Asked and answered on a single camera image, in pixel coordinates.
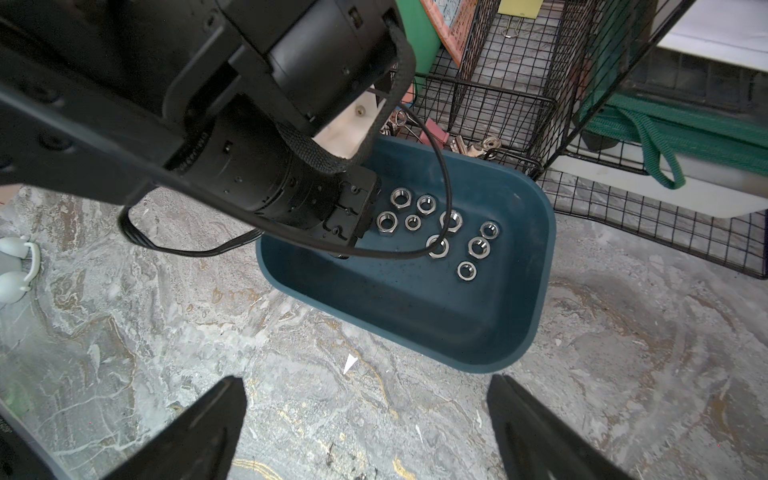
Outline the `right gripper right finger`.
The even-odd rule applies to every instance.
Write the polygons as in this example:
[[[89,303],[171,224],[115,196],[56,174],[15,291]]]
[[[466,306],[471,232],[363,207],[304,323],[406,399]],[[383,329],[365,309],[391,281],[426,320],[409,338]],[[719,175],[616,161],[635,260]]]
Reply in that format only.
[[[509,479],[629,477],[512,377],[492,376],[487,405]]]

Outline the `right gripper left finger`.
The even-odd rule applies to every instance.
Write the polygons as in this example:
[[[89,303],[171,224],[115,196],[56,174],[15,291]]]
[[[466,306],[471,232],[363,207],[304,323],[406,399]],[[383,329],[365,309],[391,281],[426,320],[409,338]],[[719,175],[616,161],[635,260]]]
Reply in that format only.
[[[225,479],[246,408],[243,380],[227,376],[107,477]]]

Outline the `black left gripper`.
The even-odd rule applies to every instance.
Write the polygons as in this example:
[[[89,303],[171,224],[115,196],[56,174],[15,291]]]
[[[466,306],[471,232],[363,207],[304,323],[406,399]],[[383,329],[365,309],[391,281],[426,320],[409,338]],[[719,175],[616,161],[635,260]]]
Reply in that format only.
[[[332,175],[312,168],[243,96],[179,150],[173,171],[248,213],[348,247],[372,226],[381,191],[380,178],[368,168]]]

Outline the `small steel hex nut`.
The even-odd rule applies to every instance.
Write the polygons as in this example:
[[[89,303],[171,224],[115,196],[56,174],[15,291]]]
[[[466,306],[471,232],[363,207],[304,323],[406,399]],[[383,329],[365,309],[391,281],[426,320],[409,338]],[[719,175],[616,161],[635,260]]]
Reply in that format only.
[[[461,280],[471,282],[477,277],[478,270],[473,262],[465,260],[458,264],[456,273]]]

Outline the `large steel hex nut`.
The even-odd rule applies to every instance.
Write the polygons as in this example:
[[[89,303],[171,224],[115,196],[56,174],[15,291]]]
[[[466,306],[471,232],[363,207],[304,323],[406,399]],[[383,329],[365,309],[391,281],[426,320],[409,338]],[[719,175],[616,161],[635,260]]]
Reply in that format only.
[[[477,259],[487,258],[491,253],[490,241],[482,236],[472,238],[467,244],[468,254]]]

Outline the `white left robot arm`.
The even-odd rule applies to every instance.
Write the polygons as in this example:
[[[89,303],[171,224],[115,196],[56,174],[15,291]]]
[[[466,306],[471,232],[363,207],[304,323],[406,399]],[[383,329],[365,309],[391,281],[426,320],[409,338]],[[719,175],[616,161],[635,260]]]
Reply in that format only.
[[[294,244],[351,246],[377,178],[315,138],[415,59],[392,1],[5,1],[1,181],[130,206],[174,188]]]

